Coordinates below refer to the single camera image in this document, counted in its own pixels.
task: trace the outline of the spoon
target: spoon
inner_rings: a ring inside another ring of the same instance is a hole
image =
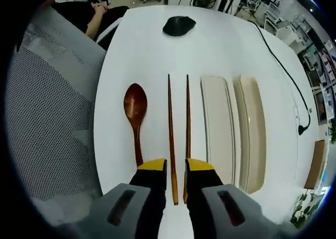
[[[136,166],[143,164],[140,147],[140,126],[147,111],[147,97],[139,84],[133,83],[124,98],[125,114],[131,123],[134,134]]]

